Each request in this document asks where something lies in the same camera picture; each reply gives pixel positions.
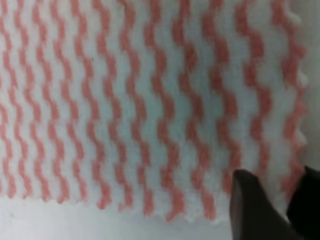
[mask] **striped cloth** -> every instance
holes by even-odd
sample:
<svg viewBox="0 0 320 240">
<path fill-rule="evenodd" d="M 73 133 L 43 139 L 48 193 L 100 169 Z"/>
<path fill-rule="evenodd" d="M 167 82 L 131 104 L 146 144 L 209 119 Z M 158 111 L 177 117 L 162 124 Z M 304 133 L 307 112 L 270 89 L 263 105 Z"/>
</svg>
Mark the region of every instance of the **striped cloth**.
<svg viewBox="0 0 320 240">
<path fill-rule="evenodd" d="M 307 85 L 288 0 L 0 0 L 0 192 L 228 217 L 234 169 L 284 209 Z"/>
</svg>

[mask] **wipe cloth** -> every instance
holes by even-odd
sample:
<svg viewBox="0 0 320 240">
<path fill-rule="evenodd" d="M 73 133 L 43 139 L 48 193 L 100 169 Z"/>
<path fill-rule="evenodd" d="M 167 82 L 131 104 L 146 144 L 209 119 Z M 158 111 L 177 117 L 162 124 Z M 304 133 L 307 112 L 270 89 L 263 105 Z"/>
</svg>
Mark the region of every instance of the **wipe cloth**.
<svg viewBox="0 0 320 240">
<path fill-rule="evenodd" d="M 1 193 L 218 221 L 244 168 L 285 209 L 298 23 L 287 0 L 1 0 Z"/>
</svg>

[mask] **black object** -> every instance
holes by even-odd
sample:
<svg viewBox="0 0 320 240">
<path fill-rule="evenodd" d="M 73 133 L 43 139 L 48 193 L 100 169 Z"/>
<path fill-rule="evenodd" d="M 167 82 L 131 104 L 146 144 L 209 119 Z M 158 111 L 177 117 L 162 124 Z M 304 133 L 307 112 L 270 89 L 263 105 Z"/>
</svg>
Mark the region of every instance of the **black object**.
<svg viewBox="0 0 320 240">
<path fill-rule="evenodd" d="M 233 173 L 230 220 L 233 240 L 303 239 L 272 207 L 258 178 L 246 170 Z"/>
<path fill-rule="evenodd" d="M 320 171 L 305 167 L 286 214 L 298 233 L 320 240 Z"/>
</svg>

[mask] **white background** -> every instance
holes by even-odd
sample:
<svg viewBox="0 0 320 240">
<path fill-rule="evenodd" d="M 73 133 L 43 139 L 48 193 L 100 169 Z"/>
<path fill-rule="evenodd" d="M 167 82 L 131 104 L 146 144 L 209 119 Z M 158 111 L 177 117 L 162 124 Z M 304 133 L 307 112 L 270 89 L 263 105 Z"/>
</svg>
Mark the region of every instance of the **white background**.
<svg viewBox="0 0 320 240">
<path fill-rule="evenodd" d="M 305 94 L 309 114 L 303 123 L 308 147 L 301 161 L 320 169 L 320 1 L 294 0 L 293 10 L 303 21 L 300 40 L 308 46 L 303 70 L 310 88 Z M 0 199 L 2 240 L 231 240 L 228 222 L 211 225 L 179 218 L 167 223 L 131 213 L 100 211 L 83 205 Z"/>
</svg>

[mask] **textured fabric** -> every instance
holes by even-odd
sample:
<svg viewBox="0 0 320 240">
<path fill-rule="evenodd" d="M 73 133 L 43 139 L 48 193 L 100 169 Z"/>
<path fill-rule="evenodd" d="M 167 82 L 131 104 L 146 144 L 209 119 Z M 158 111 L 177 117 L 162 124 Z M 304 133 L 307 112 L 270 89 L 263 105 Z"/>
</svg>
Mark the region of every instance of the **textured fabric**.
<svg viewBox="0 0 320 240">
<path fill-rule="evenodd" d="M 217 221 L 245 168 L 286 205 L 306 85 L 286 0 L 0 3 L 2 194 Z"/>
</svg>

